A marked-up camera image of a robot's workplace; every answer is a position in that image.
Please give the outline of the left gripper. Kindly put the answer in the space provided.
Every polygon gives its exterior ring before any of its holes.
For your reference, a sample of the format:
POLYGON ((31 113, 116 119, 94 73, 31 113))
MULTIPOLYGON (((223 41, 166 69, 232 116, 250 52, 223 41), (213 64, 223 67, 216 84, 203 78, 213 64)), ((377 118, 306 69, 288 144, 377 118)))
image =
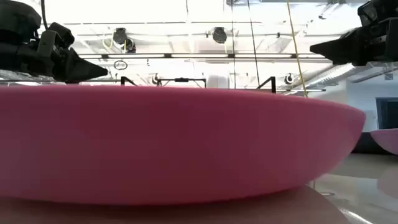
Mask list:
POLYGON ((81 58, 73 48, 65 48, 63 42, 56 42, 44 56, 37 51, 39 45, 38 40, 21 45, 0 42, 0 70, 51 77, 66 83, 80 83, 108 74, 107 69, 81 58))

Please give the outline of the silver ceiling duct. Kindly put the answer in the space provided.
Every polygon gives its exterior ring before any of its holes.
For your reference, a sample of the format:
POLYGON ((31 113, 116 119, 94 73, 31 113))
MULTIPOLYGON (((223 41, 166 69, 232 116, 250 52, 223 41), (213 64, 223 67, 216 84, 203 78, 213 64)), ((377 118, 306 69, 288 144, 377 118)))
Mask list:
POLYGON ((354 67, 352 64, 337 65, 319 73, 311 80, 307 80, 305 82, 305 87, 312 88, 318 85, 327 86, 330 83, 336 83, 363 72, 370 72, 369 75, 376 75, 395 71, 398 71, 398 62, 371 62, 363 67, 354 67))

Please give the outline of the dark sofa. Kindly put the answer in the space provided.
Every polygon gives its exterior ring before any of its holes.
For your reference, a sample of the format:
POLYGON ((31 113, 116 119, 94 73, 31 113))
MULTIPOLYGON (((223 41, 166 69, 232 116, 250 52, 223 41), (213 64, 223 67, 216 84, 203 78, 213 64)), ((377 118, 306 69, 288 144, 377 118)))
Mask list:
POLYGON ((389 154, 371 136, 370 132, 362 132, 352 153, 357 154, 389 154))

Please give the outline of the light pink plate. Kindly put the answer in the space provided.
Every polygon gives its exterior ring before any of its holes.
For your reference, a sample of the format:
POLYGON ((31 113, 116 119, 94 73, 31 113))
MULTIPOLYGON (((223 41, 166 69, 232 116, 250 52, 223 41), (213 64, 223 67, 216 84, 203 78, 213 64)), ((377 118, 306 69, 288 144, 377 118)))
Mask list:
POLYGON ((398 128, 374 130, 370 134, 384 150, 398 155, 398 128))

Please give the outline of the dark blue door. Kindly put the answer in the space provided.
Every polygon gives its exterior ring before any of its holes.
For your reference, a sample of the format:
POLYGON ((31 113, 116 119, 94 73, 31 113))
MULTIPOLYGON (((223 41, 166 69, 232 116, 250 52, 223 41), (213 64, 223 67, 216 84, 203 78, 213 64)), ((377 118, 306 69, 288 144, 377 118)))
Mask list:
POLYGON ((398 128, 398 98, 376 98, 378 129, 398 128))

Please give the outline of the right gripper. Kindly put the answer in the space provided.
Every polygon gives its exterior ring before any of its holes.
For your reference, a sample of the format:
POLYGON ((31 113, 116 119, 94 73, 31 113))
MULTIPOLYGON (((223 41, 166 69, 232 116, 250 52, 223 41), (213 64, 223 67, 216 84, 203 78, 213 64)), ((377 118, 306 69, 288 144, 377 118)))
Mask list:
POLYGON ((334 65, 351 63, 358 67, 368 62, 398 62, 398 17, 357 27, 339 39, 311 45, 310 51, 334 65))

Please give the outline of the large magenta pink plate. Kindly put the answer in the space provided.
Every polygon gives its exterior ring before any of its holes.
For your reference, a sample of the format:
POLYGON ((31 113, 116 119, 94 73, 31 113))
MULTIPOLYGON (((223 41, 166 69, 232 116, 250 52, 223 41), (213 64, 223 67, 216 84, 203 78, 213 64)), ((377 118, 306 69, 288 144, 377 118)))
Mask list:
POLYGON ((160 205, 265 195, 329 172, 365 119, 260 91, 0 87, 0 196, 160 205))

